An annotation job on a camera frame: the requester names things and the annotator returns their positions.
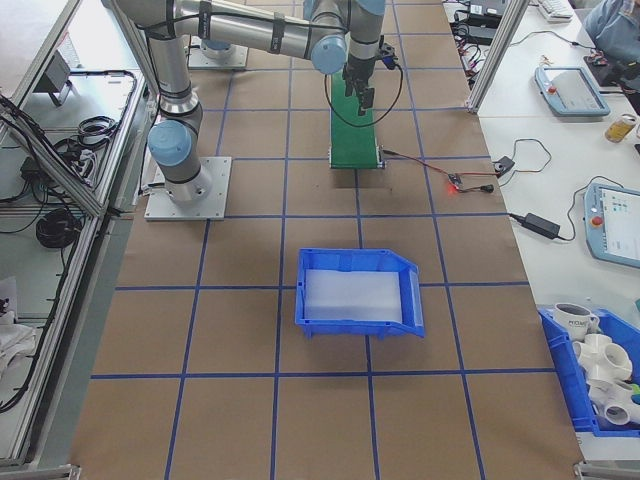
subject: blue plastic bin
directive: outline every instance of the blue plastic bin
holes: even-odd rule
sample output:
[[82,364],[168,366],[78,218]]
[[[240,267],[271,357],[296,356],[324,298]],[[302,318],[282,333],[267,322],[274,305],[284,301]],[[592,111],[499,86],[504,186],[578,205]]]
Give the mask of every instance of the blue plastic bin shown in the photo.
[[[335,270],[338,272],[398,272],[402,323],[358,319],[317,320],[305,318],[306,272],[308,270]],[[319,334],[404,335],[412,333],[424,337],[422,304],[418,267],[391,250],[300,250],[298,257],[298,284],[296,287],[296,325],[307,337]]]
[[[598,437],[640,437],[640,427],[616,426],[598,420],[591,400],[587,382],[566,329],[553,321],[553,309],[539,309],[542,327],[556,367],[564,400],[576,432],[592,432]],[[640,383],[640,330],[616,317],[608,310],[595,310],[600,317],[600,329],[611,337],[614,343],[623,347],[633,362],[633,382]]]

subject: pvc pipe fitting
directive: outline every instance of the pvc pipe fitting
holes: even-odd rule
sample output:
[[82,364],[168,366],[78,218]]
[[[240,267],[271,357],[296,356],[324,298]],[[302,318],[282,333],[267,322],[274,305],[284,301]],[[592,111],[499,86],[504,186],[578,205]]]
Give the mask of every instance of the pvc pipe fitting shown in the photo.
[[633,365],[629,355],[611,337],[589,334],[583,342],[573,342],[578,364],[585,370],[587,384],[607,390],[616,380],[627,380]]
[[631,399],[633,387],[616,381],[606,390],[591,387],[589,398],[598,408],[598,412],[614,425],[626,425],[629,422],[640,424],[640,405]]

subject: brown paper floor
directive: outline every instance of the brown paper floor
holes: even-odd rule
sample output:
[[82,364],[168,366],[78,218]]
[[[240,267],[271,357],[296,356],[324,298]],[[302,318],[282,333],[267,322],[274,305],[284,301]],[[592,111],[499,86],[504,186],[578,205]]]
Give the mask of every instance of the brown paper floor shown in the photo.
[[[379,142],[491,171],[442,6],[390,3],[385,33],[407,81]],[[378,114],[397,80],[376,71]],[[451,194],[403,159],[331,171],[322,81],[255,50],[247,72],[193,74],[200,153],[234,157],[228,218],[137,212],[71,461],[91,480],[573,478],[578,446],[500,194]],[[305,339],[301,247],[417,263],[426,338]]]

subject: person's arm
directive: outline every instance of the person's arm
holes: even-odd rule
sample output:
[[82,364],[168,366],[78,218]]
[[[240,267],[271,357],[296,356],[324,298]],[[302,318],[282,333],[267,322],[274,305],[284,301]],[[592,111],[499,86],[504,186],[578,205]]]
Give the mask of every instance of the person's arm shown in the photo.
[[591,40],[596,43],[596,46],[598,35],[615,19],[621,7],[622,0],[602,0],[584,19],[584,29],[591,37]]

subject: white shelf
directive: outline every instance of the white shelf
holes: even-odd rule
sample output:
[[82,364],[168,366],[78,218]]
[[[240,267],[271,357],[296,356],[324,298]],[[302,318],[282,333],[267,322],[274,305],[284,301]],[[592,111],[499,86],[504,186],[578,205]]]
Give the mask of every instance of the white shelf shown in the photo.
[[[79,21],[71,22],[76,13]],[[44,128],[53,143],[72,135],[80,121],[86,118],[105,115],[121,120],[120,128],[105,152],[98,185],[90,192],[85,192],[75,184],[67,185],[68,193],[75,194],[76,201],[82,198],[83,205],[90,206],[88,211],[97,216],[87,217],[75,253],[68,260],[69,272],[60,287],[55,319],[51,327],[43,332],[42,351],[35,364],[29,390],[15,408],[0,414],[0,470],[5,466],[24,463],[29,442],[33,440],[33,422],[39,412],[45,385],[65,333],[85,263],[102,222],[100,212],[106,209],[121,162],[129,155],[138,153],[141,145],[139,124],[150,123],[148,116],[140,114],[144,108],[143,75],[139,70],[131,68],[132,57],[128,51],[120,56],[112,55],[115,50],[122,53],[122,48],[126,49],[126,45],[113,24],[108,25],[112,23],[110,15],[102,7],[100,0],[0,0],[0,87],[3,95],[25,109]],[[61,107],[55,107],[47,94],[33,93],[37,80],[67,30],[70,31],[80,61],[85,67],[126,69],[134,78],[116,72],[91,76],[73,75],[73,90]],[[95,38],[95,32],[100,32],[99,40]],[[117,38],[114,38],[114,32],[118,33]],[[94,38],[85,42],[87,35]],[[102,56],[98,47],[105,50],[107,55]],[[87,59],[87,52],[93,58]],[[113,62],[104,64],[105,58],[111,58]],[[128,108],[124,110],[127,100]],[[0,125],[0,147],[14,146],[15,140]],[[102,157],[101,151],[97,154],[99,158]],[[24,183],[20,177],[20,166],[27,155],[23,149],[0,149],[0,198],[11,197],[20,192]],[[59,174],[53,170],[49,173],[57,178]],[[59,183],[63,183],[61,180],[64,178],[57,179]],[[31,196],[0,207],[0,230],[22,227],[40,210]],[[48,299],[55,297],[62,262],[60,251],[42,247],[35,238],[34,231],[35,223],[24,232],[0,236],[0,278],[17,278],[18,314],[21,321],[41,324],[52,307],[52,302]],[[10,398],[13,389],[21,385],[30,363],[30,360],[23,361],[0,381],[0,401]]]
[[[134,78],[120,73],[73,75],[73,90],[61,107],[54,107],[47,94],[32,94],[25,107],[25,111],[40,124],[53,143],[72,135],[78,124],[87,118],[96,115],[115,120],[122,118],[120,128],[107,148],[106,162],[100,167],[103,169],[103,173],[99,175],[101,181],[94,190],[94,196],[101,205],[105,205],[107,201],[115,172],[129,140],[136,106],[144,92],[142,73],[139,70],[129,71]],[[103,152],[100,150],[97,155],[102,158]]]
[[0,86],[20,106],[33,91],[80,0],[0,0]]
[[[0,466],[3,463],[19,463],[21,456],[24,455],[24,448],[28,446],[27,439],[32,422],[99,224],[100,219],[93,218],[88,220],[82,229],[75,254],[70,259],[69,274],[61,289],[55,320],[43,339],[42,352],[28,392],[11,411],[0,414]],[[56,252],[60,261],[59,251],[56,250]],[[11,396],[11,390],[19,384],[20,378],[24,378],[28,368],[29,362],[25,361],[12,373],[11,378],[7,378],[6,381],[3,379],[0,383],[0,399]]]

